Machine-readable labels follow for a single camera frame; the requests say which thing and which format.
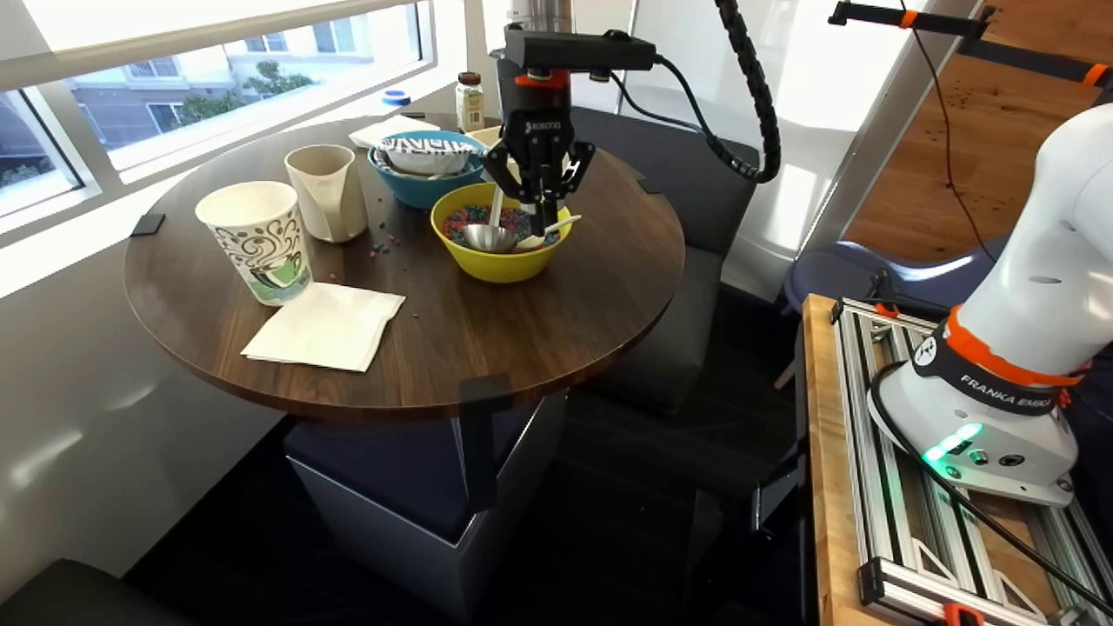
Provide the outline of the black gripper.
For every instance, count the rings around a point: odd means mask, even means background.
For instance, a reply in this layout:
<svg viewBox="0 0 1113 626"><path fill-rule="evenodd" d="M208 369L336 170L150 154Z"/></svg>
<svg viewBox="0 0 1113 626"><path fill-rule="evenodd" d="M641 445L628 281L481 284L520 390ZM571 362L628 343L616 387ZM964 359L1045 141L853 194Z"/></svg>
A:
<svg viewBox="0 0 1113 626"><path fill-rule="evenodd" d="M506 147L489 147L483 170L526 214L535 211L526 172L543 172L543 220L553 221L593 158L590 141L571 141L571 73L511 68L499 80L499 105Z"/></svg>

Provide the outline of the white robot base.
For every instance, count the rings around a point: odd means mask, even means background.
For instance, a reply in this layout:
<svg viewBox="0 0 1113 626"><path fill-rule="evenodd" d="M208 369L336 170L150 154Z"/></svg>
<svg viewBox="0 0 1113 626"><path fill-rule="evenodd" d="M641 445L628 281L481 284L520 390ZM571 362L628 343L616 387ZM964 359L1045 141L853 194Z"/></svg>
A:
<svg viewBox="0 0 1113 626"><path fill-rule="evenodd" d="M1067 507L1079 440L1065 402L1093 356L1051 327L972 327L954 309L904 362L875 373L870 412L957 488Z"/></svg>

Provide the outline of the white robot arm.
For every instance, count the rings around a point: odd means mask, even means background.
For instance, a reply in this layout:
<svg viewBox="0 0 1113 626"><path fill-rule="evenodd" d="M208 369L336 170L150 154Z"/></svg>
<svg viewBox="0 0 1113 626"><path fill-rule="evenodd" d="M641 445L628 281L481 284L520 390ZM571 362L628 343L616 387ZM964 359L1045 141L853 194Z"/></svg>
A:
<svg viewBox="0 0 1113 626"><path fill-rule="evenodd" d="M1022 220L994 269L946 316L937 347L1016 387L1067 387L1109 343L1106 147L1106 109L1081 112L1043 139ZM641 243L641 259L616 265L616 281L658 273L651 302L623 309L616 294L599 294L605 313L627 321L599 362L631 350L678 294L686 231L672 201L642 190L616 157L590 168L590 141L575 139L563 76L503 76L503 131L487 170L498 172L498 190L535 209L533 231L575 201L590 220L590 241Z"/></svg>

